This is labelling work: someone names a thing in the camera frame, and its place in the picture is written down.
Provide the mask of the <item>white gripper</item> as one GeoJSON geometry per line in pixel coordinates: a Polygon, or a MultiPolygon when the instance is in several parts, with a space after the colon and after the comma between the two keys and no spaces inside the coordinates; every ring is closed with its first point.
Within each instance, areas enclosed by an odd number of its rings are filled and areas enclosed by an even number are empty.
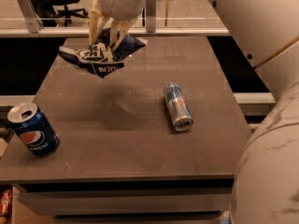
{"type": "Polygon", "coordinates": [[[109,46],[115,51],[136,23],[146,0],[93,0],[89,14],[89,44],[93,45],[109,20],[109,46]]]}

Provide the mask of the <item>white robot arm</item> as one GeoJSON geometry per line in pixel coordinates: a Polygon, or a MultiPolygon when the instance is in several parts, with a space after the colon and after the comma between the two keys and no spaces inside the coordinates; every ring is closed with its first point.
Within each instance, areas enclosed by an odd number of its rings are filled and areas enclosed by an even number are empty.
{"type": "Polygon", "coordinates": [[[230,224],[299,224],[299,0],[207,0],[274,106],[244,145],[230,224]]]}

